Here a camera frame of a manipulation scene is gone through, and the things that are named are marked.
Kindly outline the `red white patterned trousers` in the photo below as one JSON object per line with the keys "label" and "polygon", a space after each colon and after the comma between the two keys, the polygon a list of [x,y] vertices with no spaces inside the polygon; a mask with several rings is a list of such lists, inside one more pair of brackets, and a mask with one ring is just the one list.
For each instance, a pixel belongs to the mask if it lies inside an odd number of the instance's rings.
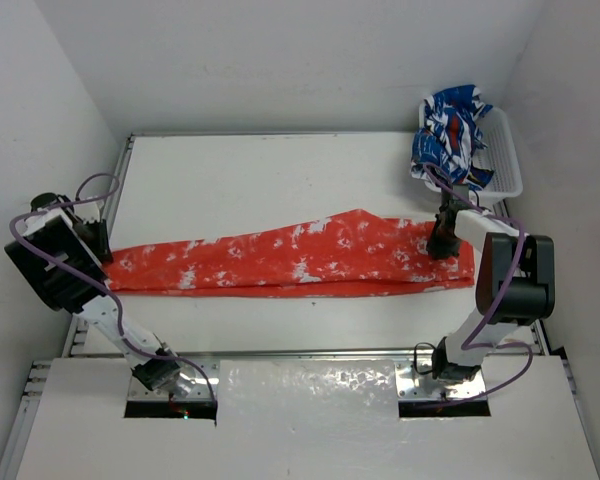
{"label": "red white patterned trousers", "polygon": [[474,250],[434,260],[434,224],[356,209],[274,230],[118,250],[105,273],[120,295],[359,298],[469,288]]}

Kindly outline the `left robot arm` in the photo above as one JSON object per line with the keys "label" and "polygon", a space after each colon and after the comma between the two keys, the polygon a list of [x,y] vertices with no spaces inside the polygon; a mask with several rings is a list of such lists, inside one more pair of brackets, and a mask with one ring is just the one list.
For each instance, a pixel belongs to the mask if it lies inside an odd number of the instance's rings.
{"label": "left robot arm", "polygon": [[17,218],[25,224],[4,251],[41,301],[66,311],[97,329],[124,356],[132,376],[147,390],[183,396],[184,370],[159,338],[122,315],[121,302],[107,288],[104,265],[113,260],[106,221],[99,207],[78,213],[70,199],[43,193],[30,203],[31,212]]}

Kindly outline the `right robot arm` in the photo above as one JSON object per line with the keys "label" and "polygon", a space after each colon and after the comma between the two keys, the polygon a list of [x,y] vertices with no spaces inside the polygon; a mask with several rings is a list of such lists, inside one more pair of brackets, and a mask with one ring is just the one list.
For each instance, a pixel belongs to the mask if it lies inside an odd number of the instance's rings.
{"label": "right robot arm", "polygon": [[420,368],[417,352],[412,367],[420,377],[463,383],[475,378],[491,353],[524,349],[522,369],[483,392],[485,397],[517,381],[532,365],[532,347],[519,341],[507,343],[505,338],[553,313],[554,242],[545,235],[527,234],[514,219],[472,203],[467,187],[443,186],[427,253],[434,260],[457,258],[462,243],[480,252],[475,308],[457,330],[432,347],[429,369]]}

